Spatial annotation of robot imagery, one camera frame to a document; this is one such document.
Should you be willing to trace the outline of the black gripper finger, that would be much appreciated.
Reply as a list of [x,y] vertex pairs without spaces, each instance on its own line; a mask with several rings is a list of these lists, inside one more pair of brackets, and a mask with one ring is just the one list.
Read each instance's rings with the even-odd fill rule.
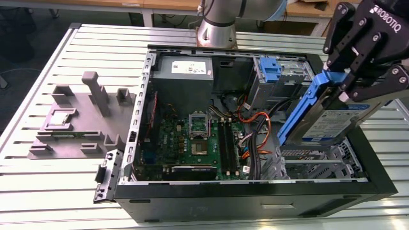
[[378,64],[372,59],[372,50],[366,54],[352,46],[356,58],[350,65],[340,90],[354,101],[380,100],[382,97],[392,100],[409,90],[409,66],[404,60]]
[[350,2],[338,3],[323,47],[323,52],[328,55],[324,64],[327,71],[344,71],[358,56],[352,50],[350,34],[355,12],[356,8]]

